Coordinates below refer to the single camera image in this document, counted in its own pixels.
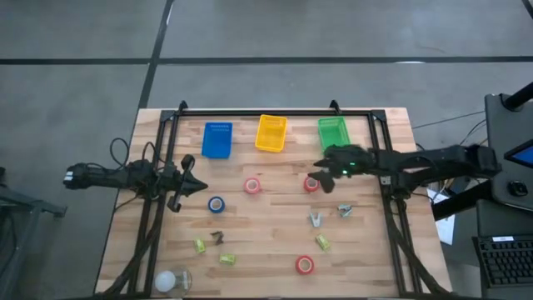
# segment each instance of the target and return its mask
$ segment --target tape roll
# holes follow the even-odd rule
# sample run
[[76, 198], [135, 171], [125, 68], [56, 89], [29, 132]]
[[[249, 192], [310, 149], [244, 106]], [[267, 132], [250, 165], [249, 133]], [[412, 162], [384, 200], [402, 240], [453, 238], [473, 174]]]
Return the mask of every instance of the tape roll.
[[259, 193], [259, 191], [261, 191], [261, 184], [259, 184], [259, 179], [248, 178], [244, 182], [244, 190], [247, 193]]
[[224, 203], [224, 200], [218, 196], [212, 197], [207, 203], [207, 208], [211, 211], [211, 213], [222, 213], [225, 207], [226, 204]]
[[320, 188], [320, 183], [314, 178], [307, 177], [303, 182], [303, 188], [305, 188], [309, 193], [312, 193]]
[[313, 262], [313, 260], [307, 255], [300, 256], [296, 260], [296, 270], [301, 275], [310, 274], [311, 272], [313, 272], [314, 268], [315, 268], [315, 262]]

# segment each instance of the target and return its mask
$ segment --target concrete floor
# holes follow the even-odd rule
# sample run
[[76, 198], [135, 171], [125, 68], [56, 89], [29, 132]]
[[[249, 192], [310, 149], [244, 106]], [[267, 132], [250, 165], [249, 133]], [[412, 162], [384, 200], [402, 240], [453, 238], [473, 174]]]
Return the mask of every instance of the concrete floor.
[[[149, 58], [166, 0], [0, 0], [2, 58]], [[520, 0], [176, 0], [162, 58], [454, 57], [533, 55], [533, 20]], [[0, 165], [12, 189], [68, 205], [44, 216], [23, 269], [21, 299], [92, 293], [117, 191], [68, 191], [67, 166], [112, 166], [128, 140], [146, 65], [0, 65]], [[418, 143], [458, 143], [487, 93], [531, 81], [533, 62], [159, 66], [149, 108], [407, 107]], [[481, 130], [470, 142], [485, 137]], [[457, 218], [444, 246], [454, 289], [479, 295], [470, 236]]]

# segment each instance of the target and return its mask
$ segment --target wooden table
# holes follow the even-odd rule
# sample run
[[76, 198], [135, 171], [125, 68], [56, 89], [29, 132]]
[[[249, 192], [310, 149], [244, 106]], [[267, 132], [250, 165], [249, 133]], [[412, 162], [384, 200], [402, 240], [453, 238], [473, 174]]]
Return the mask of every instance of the wooden table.
[[[407, 110], [385, 110], [394, 149], [415, 151]], [[155, 141], [160, 111], [139, 111], [131, 160], [140, 158], [146, 142]], [[180, 118], [174, 162], [179, 164], [186, 153], [194, 155], [196, 164], [192, 173], [209, 184], [209, 188], [184, 197], [179, 213], [165, 211], [156, 274], [187, 266], [192, 273], [192, 290], [188, 296], [199, 298], [395, 296], [377, 178], [345, 178], [337, 181], [331, 194], [323, 191], [309, 194], [302, 184], [306, 174], [316, 170], [312, 163], [321, 158], [318, 117], [289, 117], [285, 148], [280, 153], [255, 148], [258, 119]], [[233, 123], [230, 159], [210, 160], [201, 155], [203, 129], [208, 121]], [[365, 118], [346, 117], [346, 125], [352, 143], [371, 147]], [[248, 177], [260, 179], [261, 193], [243, 192]], [[129, 191], [120, 192], [117, 205], [132, 196]], [[225, 211], [219, 215], [207, 210], [207, 201], [213, 196], [220, 196], [226, 202]], [[350, 217], [339, 217], [336, 207], [342, 203], [354, 206]], [[132, 202], [114, 215], [97, 292], [105, 290], [131, 258], [141, 210], [142, 201]], [[321, 227], [311, 225], [309, 212], [322, 213]], [[408, 200], [407, 212], [416, 254], [437, 281], [451, 290], [427, 198], [413, 196]], [[224, 232], [224, 243], [216, 246], [210, 233], [218, 230]], [[315, 242], [319, 233], [331, 243], [327, 252]], [[205, 241], [205, 253], [196, 254], [192, 242], [195, 238]], [[221, 265], [218, 262], [221, 253], [235, 254], [236, 264]], [[296, 258], [304, 254], [311, 256], [316, 264], [312, 275], [302, 276], [295, 270]], [[402, 262], [409, 282], [406, 260]], [[143, 274], [139, 282], [142, 286]]]

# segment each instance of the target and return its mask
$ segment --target black keyboard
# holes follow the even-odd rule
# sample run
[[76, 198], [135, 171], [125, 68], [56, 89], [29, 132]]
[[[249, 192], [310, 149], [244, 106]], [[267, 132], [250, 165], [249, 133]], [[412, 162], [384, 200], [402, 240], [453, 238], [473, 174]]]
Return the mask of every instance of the black keyboard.
[[480, 268], [491, 288], [533, 286], [533, 235], [473, 240]]

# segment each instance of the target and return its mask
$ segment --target blue tape roll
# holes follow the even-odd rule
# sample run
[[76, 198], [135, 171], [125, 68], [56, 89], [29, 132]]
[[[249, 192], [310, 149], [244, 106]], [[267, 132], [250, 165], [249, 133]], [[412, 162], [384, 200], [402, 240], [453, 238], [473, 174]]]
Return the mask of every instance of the blue tape roll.
[[[220, 203], [218, 205], [218, 208], [213, 207], [216, 203]], [[211, 211], [211, 213], [222, 213], [225, 207], [226, 204], [224, 203], [224, 200], [222, 200], [222, 198], [218, 196], [212, 197], [207, 203], [207, 208]]]

